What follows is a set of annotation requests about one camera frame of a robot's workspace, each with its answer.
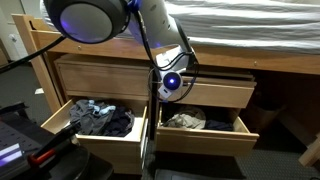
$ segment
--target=red object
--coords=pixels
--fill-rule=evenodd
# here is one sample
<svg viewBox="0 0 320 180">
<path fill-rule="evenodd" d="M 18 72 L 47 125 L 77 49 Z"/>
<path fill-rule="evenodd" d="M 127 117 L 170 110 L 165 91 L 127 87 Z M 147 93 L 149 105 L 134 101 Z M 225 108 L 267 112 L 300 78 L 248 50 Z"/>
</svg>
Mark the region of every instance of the red object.
<svg viewBox="0 0 320 180">
<path fill-rule="evenodd" d="M 49 158 L 54 156 L 55 154 L 56 154 L 56 151 L 54 149 L 50 149 L 49 151 L 47 151 L 46 153 L 42 154 L 38 158 L 34 157 L 33 155 L 30 155 L 28 160 L 29 160 L 29 163 L 31 165 L 39 166 L 42 163 L 44 163 L 46 160 L 48 160 Z"/>
</svg>

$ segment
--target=wooden bed frame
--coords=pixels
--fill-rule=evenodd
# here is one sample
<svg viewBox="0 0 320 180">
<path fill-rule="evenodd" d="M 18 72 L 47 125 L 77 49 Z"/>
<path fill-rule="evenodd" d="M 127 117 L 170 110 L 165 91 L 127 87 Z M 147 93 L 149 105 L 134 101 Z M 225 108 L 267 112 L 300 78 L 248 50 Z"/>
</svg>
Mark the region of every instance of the wooden bed frame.
<svg viewBox="0 0 320 180">
<path fill-rule="evenodd" d="M 60 36 L 59 33 L 52 32 L 42 19 L 35 19 L 29 15 L 13 15 L 13 19 L 29 54 L 45 47 Z M 193 45 L 193 48 L 202 65 L 320 75 L 319 55 L 207 45 Z M 165 48 L 161 48 L 152 52 L 157 54 L 164 50 Z M 130 58 L 133 61 L 135 59 L 147 60 L 143 46 L 131 39 L 114 38 L 96 45 L 81 44 L 69 39 L 64 40 L 59 46 L 49 50 L 43 58 L 39 56 L 31 61 L 52 112 L 58 111 L 67 101 L 61 84 L 56 78 L 57 72 L 54 66 L 54 60 L 65 53 Z M 309 126 L 318 125 L 318 121 L 319 118 L 316 118 L 312 122 L 308 122 L 312 124 Z M 309 148 L 299 159 L 305 166 L 312 165 L 320 158 L 320 125 L 317 131 L 319 134 L 317 135 L 313 130 L 310 135 L 310 131 L 308 132 L 302 127 L 302 125 L 305 127 L 306 122 L 297 122 L 296 124 L 292 123 L 294 120 L 286 122 L 285 126 L 301 141 L 306 139 L 305 136 L 313 138 L 313 143 L 307 142 L 308 140 L 304 141 Z"/>
</svg>

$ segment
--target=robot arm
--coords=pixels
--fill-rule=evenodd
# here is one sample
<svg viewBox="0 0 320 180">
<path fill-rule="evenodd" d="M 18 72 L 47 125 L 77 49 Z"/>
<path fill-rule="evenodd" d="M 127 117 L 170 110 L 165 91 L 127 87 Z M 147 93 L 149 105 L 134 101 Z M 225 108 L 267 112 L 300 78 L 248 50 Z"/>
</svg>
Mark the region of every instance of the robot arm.
<svg viewBox="0 0 320 180">
<path fill-rule="evenodd" d="M 43 0 L 43 4 L 54 27 L 81 43 L 107 41 L 128 27 L 159 71 L 162 86 L 158 91 L 164 99 L 182 86 L 180 73 L 196 61 L 187 36 L 168 15 L 164 0 Z M 169 45 L 178 47 L 157 55 L 154 63 L 149 48 Z"/>
</svg>

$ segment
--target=wooden drawer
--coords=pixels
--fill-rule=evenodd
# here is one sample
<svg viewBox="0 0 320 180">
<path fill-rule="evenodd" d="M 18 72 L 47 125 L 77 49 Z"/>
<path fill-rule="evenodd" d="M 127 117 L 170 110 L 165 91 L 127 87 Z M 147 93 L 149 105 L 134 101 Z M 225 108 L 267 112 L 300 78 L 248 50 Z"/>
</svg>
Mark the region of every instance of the wooden drawer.
<svg viewBox="0 0 320 180">
<path fill-rule="evenodd" d="M 68 54 L 56 66 L 67 95 L 148 100 L 148 62 Z"/>
<path fill-rule="evenodd" d="M 68 101 L 41 127 L 52 133 L 60 131 L 69 123 L 69 109 L 73 104 L 74 101 Z M 141 174 L 148 141 L 146 138 L 147 106 L 145 101 L 134 100 L 125 101 L 125 105 L 134 110 L 136 117 L 141 117 L 141 121 L 135 120 L 132 131 L 126 137 L 76 135 L 76 138 L 91 153 L 110 162 L 115 173 Z"/>
<path fill-rule="evenodd" d="M 237 113 L 230 109 L 234 132 L 161 127 L 156 130 L 156 150 L 176 153 L 239 156 L 248 154 L 258 134 L 250 133 Z"/>
<path fill-rule="evenodd" d="M 219 78 L 197 78 L 190 93 L 178 103 L 218 107 L 245 108 L 256 82 Z M 188 87 L 176 92 L 169 100 L 181 97 Z"/>
</svg>

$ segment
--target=mattress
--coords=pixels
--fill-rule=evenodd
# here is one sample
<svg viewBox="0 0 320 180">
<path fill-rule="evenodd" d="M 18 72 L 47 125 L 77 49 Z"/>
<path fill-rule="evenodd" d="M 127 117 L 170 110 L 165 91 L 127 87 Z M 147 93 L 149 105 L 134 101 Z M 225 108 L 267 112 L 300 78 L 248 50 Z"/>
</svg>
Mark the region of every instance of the mattress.
<svg viewBox="0 0 320 180">
<path fill-rule="evenodd" d="M 300 3 L 167 0 L 166 7 L 191 44 L 320 54 L 320 5 Z"/>
</svg>

